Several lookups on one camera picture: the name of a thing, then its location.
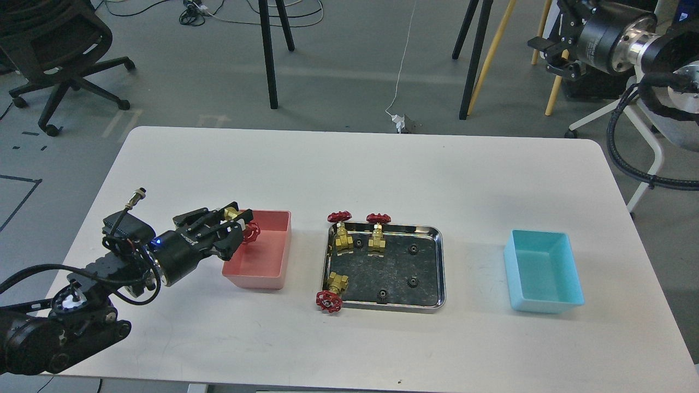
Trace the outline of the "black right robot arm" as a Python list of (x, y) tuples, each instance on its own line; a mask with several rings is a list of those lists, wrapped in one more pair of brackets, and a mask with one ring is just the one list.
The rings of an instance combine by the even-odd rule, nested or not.
[(547, 70), (576, 81), (587, 69), (620, 75), (636, 71), (607, 127), (607, 149), (615, 166), (650, 187), (697, 190), (697, 181), (641, 172), (627, 163), (615, 144), (615, 127), (629, 102), (639, 98), (656, 115), (697, 122), (697, 24), (686, 21), (656, 33), (657, 18), (641, 8), (607, 1), (559, 1), (559, 40), (534, 37), (528, 46), (542, 52)]

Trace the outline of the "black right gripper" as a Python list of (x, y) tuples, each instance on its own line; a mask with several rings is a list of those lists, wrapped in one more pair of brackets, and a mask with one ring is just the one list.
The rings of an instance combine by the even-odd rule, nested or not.
[(619, 75), (642, 64), (657, 39), (657, 17), (641, 8), (608, 1), (558, 1), (561, 39), (533, 37), (528, 46), (544, 54), (547, 71), (577, 81), (587, 69)]

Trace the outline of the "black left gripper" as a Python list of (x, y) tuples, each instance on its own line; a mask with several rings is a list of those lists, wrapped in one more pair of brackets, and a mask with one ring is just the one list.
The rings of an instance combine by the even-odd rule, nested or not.
[[(151, 257), (165, 286), (170, 287), (197, 268), (200, 261), (210, 256), (230, 260), (242, 245), (242, 226), (254, 219), (252, 209), (240, 211), (235, 206), (226, 206), (210, 211), (201, 208), (173, 217), (175, 227), (185, 229), (168, 230), (151, 241)], [(200, 227), (209, 226), (206, 230)]]

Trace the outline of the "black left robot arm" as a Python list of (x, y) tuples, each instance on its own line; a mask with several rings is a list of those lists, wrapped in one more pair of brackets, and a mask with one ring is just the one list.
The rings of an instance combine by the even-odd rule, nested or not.
[(67, 286), (55, 296), (2, 307), (2, 373), (57, 374), (127, 338), (132, 324), (117, 318), (110, 296), (139, 305), (138, 296), (146, 291), (157, 296), (162, 286), (177, 283), (206, 257), (230, 260), (260, 232), (254, 212), (232, 202), (175, 216), (175, 229), (157, 235), (130, 214), (145, 192), (135, 190), (122, 211), (104, 218), (105, 256), (84, 268), (39, 264), (3, 281), (2, 291), (7, 291), (40, 272), (68, 271)]

